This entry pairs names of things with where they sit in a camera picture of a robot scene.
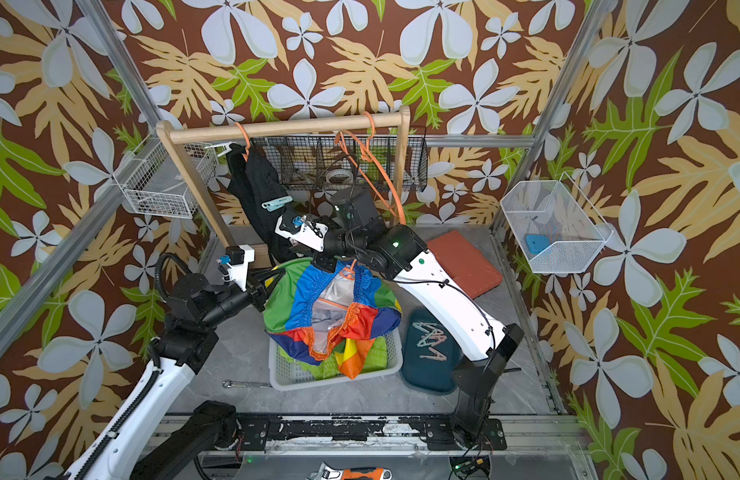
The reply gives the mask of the orange hanger of rainbow shorts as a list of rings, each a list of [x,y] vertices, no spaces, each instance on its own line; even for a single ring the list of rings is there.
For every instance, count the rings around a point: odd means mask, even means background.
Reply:
[[[347,310],[354,301],[356,262],[340,267],[329,285],[318,297],[315,306],[319,309]]]

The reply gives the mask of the orange hanger of green shorts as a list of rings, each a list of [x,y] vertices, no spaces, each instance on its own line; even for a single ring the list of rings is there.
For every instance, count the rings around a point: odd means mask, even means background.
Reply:
[[[376,197],[380,199],[381,202],[385,205],[391,216],[401,225],[406,225],[407,216],[404,211],[404,203],[401,199],[401,192],[403,190],[404,184],[404,167],[400,163],[402,157],[397,156],[394,161],[395,172],[400,174],[401,177],[398,180],[392,180],[386,168],[381,164],[380,160],[377,158],[371,148],[371,142],[375,137],[377,131],[373,115],[368,112],[364,112],[363,115],[368,119],[370,123],[370,134],[368,138],[365,141],[361,141],[359,137],[352,132],[338,131],[334,138],[334,145],[337,146],[340,151],[344,153],[349,161],[354,165],[354,167],[357,169],[357,172],[365,179],[367,185],[371,187],[371,190],[375,193]],[[346,135],[349,135],[349,137],[353,139],[356,145],[359,147],[361,160],[365,163],[374,165],[375,168],[378,170],[378,173],[382,176],[387,186],[389,187],[389,191],[392,195],[393,204],[385,199],[385,197],[380,193],[380,190],[375,186],[374,182],[362,170],[362,168],[360,167],[360,162],[356,160],[354,156],[350,153],[348,149]]]

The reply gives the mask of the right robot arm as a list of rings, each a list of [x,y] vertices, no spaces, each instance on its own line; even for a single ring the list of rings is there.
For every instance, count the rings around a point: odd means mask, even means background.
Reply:
[[[331,260],[354,258],[401,286],[457,341],[464,358],[453,372],[459,389],[451,416],[453,435],[463,447],[481,443],[486,438],[494,388],[524,339],[524,331],[488,315],[446,273],[412,228],[387,226],[369,190],[341,190],[330,204],[336,218],[320,218],[327,226],[322,252]]]

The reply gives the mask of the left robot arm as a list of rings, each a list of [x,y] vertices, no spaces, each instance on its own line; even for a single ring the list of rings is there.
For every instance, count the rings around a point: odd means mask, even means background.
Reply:
[[[219,260],[220,284],[176,255],[158,258],[155,287],[168,307],[164,331],[149,342],[150,361],[133,392],[63,478],[172,479],[198,464],[202,452],[239,444],[235,407],[206,401],[169,438],[144,451],[169,407],[204,367],[219,340],[218,326],[250,306],[263,311],[284,276],[279,268],[250,269],[254,254],[247,245],[227,248]]]

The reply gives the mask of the lime green shorts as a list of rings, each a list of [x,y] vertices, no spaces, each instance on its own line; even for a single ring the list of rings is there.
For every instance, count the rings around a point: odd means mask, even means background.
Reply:
[[[339,376],[354,380],[362,373],[372,373],[387,368],[387,342],[382,337],[373,340],[347,339],[319,365],[310,365],[301,361],[295,361],[294,364],[311,374],[316,380],[327,380]]]

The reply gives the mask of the rainbow striped shorts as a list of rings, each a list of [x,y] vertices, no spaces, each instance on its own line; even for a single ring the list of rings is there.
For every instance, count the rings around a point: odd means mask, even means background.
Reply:
[[[340,267],[329,273],[308,258],[275,268],[286,270],[263,312],[265,331],[293,360],[319,365],[347,339],[373,340],[397,329],[402,308],[394,292],[367,267],[356,263],[354,301],[347,310],[319,309],[315,303]]]

